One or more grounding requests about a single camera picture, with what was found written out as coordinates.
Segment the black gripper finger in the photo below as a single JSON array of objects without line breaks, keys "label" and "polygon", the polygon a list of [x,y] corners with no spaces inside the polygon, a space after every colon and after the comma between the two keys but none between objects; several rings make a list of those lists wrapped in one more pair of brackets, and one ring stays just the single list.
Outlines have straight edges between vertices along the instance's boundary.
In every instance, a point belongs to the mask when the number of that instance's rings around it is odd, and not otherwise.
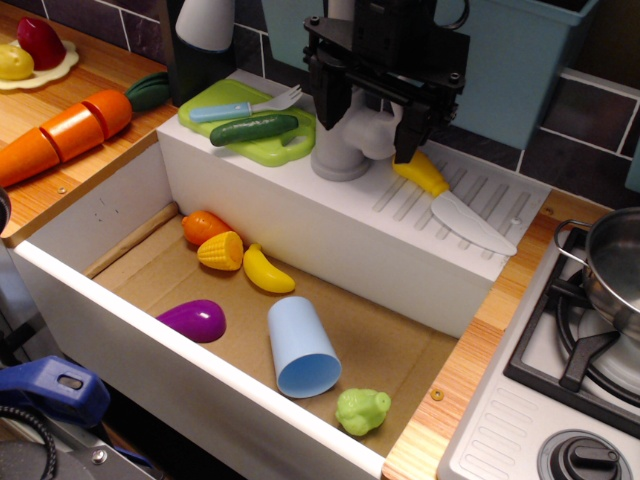
[{"label": "black gripper finger", "polygon": [[458,104],[454,97],[394,100],[394,115],[399,117],[394,137],[394,162],[409,163],[417,149],[435,130],[450,125],[456,117],[457,109]]},{"label": "black gripper finger", "polygon": [[355,66],[350,58],[337,58],[316,52],[309,59],[311,94],[318,121],[326,130],[333,129],[351,107]]}]

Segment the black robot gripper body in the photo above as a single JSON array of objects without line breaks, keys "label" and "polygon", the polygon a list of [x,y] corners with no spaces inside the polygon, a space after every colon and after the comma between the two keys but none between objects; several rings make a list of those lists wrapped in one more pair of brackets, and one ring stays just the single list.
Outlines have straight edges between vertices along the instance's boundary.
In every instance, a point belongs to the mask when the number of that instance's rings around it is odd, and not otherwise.
[{"label": "black robot gripper body", "polygon": [[456,97],[465,86],[470,37],[461,32],[468,1],[453,18],[435,19],[436,1],[356,1],[350,20],[310,16],[304,61],[316,52],[350,58],[352,86],[394,100]]}]

